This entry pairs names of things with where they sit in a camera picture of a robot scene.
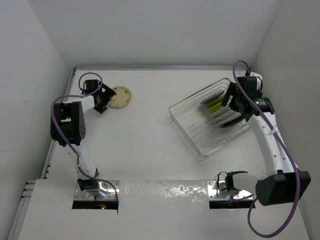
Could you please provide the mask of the beige plate with characters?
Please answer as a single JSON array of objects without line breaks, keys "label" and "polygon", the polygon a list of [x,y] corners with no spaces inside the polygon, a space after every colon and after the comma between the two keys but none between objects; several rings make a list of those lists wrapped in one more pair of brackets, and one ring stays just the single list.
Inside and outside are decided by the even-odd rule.
[{"label": "beige plate with characters", "polygon": [[131,91],[124,86],[115,86],[112,88],[115,92],[115,95],[108,102],[108,106],[113,109],[121,109],[126,107],[132,99]]}]

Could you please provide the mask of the grey-blue plate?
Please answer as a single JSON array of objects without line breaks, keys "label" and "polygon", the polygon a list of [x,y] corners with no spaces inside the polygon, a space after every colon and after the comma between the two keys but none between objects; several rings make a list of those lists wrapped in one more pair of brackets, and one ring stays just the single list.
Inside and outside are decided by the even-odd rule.
[{"label": "grey-blue plate", "polygon": [[214,95],[210,96],[209,98],[203,100],[200,102],[202,106],[205,106],[215,100],[217,100],[219,97],[221,97],[224,94],[224,91],[220,90],[219,92],[216,92]]}]

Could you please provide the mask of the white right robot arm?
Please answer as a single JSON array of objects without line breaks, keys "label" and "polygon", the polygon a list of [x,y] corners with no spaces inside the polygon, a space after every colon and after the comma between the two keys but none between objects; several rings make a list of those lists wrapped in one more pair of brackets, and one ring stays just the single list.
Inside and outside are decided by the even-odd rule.
[{"label": "white right robot arm", "polygon": [[247,171],[231,171],[225,177],[228,192],[246,190],[257,196],[263,206],[293,203],[299,200],[311,182],[308,171],[298,170],[280,144],[274,107],[263,97],[256,76],[240,76],[230,83],[225,98],[231,97],[229,107],[241,114],[252,129],[260,147],[266,178],[258,179]]}]

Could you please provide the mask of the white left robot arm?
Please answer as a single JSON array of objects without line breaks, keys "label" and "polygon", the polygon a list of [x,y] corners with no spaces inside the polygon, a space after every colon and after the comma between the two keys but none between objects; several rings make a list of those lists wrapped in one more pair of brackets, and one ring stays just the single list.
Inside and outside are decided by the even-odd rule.
[{"label": "white left robot arm", "polygon": [[84,81],[81,95],[68,95],[73,101],[58,97],[51,104],[51,138],[66,149],[77,172],[77,184],[81,191],[98,195],[103,193],[99,171],[88,157],[84,138],[87,129],[84,113],[95,110],[102,114],[116,92],[100,80]]}]

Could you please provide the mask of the black plate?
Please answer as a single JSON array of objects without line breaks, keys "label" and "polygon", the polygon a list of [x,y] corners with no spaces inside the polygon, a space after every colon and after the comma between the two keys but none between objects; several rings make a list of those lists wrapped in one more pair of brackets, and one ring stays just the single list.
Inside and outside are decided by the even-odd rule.
[{"label": "black plate", "polygon": [[228,121],[226,123],[224,123],[223,125],[221,125],[222,128],[228,128],[228,127],[233,127],[234,125],[240,123],[242,120],[244,119],[243,116],[239,116],[231,121]]}]

